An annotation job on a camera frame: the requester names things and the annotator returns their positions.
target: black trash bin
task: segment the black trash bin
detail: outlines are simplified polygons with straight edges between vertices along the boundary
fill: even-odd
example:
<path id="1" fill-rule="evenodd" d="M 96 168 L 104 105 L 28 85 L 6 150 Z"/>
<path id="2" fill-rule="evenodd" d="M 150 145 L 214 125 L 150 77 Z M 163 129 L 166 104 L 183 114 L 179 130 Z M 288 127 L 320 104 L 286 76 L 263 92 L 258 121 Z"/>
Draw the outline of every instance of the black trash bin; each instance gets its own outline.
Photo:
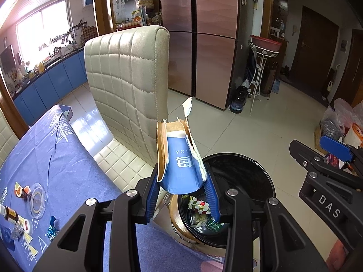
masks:
<path id="1" fill-rule="evenodd" d="M 203 158 L 203 162 L 209 163 L 221 192 L 230 188 L 237 189 L 261 207 L 268 198 L 276 196 L 270 176 L 259 163 L 251 158 L 237 153 L 217 153 Z M 189 195 L 206 201 L 204 188 Z M 179 214 L 188 231 L 204 244 L 226 248 L 228 224 L 224 224 L 219 232 L 190 227 L 194 210 L 188 210 L 189 195 L 178 195 Z M 253 222 L 253 239 L 256 238 L 258 238 L 257 224 Z"/>

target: cream leather chair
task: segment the cream leather chair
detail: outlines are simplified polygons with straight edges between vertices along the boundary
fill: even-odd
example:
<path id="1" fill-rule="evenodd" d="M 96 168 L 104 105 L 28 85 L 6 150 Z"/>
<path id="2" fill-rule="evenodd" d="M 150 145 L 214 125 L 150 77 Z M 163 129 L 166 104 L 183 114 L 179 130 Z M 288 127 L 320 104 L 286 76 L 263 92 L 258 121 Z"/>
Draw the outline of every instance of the cream leather chair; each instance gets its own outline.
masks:
<path id="1" fill-rule="evenodd" d="M 0 109 L 0 168 L 18 142 L 19 139 Z"/>
<path id="2" fill-rule="evenodd" d="M 157 121 L 167 119 L 169 32 L 137 27 L 87 41 L 93 98 L 114 137 L 150 165 L 157 162 Z"/>

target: candy wrapper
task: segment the candy wrapper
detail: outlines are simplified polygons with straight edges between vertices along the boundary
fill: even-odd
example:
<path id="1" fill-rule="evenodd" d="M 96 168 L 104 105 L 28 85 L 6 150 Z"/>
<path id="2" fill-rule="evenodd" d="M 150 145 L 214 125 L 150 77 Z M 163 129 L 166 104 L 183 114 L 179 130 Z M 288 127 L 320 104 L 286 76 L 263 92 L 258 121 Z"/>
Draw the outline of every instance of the candy wrapper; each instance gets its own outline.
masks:
<path id="1" fill-rule="evenodd" d="M 224 223 L 222 224 L 219 224 L 217 223 L 214 218 L 211 218 L 208 220 L 208 222 L 206 223 L 206 228 L 209 229 L 209 230 L 212 230 L 214 232 L 218 232 L 222 226 L 224 225 Z"/>
<path id="2" fill-rule="evenodd" d="M 192 219 L 190 227 L 199 228 L 199 227 L 205 226 L 209 217 L 210 216 L 207 214 L 200 214 L 200 213 L 196 212 L 193 215 L 193 219 Z"/>
<path id="3" fill-rule="evenodd" d="M 52 241 L 58 235 L 59 232 L 54 226 L 55 220 L 56 218 L 54 216 L 50 217 L 50 226 L 48 227 L 48 232 L 47 232 L 47 236 L 50 241 Z"/>
<path id="4" fill-rule="evenodd" d="M 204 201 L 199 201 L 197 198 L 190 196 L 190 201 L 188 204 L 188 209 L 197 210 L 200 214 L 211 214 L 211 209 L 209 208 L 209 204 Z"/>

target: torn cardboard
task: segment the torn cardboard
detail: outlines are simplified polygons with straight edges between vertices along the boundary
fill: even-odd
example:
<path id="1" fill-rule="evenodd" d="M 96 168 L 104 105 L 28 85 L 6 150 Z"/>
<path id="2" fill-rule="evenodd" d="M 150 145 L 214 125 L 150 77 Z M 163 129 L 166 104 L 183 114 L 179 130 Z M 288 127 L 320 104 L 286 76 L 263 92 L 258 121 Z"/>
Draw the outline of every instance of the torn cardboard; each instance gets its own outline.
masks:
<path id="1" fill-rule="evenodd" d="M 192 98 L 183 103 L 186 120 L 157 123 L 157 181 L 171 194 L 189 194 L 206 181 L 206 168 L 190 133 Z"/>

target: bottle cap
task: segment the bottle cap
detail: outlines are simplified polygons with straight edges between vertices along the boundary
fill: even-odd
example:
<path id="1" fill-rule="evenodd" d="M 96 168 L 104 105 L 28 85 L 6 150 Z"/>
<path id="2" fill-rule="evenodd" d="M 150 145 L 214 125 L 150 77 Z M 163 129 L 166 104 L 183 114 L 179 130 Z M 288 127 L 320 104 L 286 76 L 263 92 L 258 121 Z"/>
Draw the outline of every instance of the bottle cap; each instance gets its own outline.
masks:
<path id="1" fill-rule="evenodd" d="M 33 234 L 33 223 L 31 221 L 29 221 L 28 219 L 25 219 L 23 221 L 23 228 L 24 228 L 24 232 L 26 232 L 29 235 Z"/>

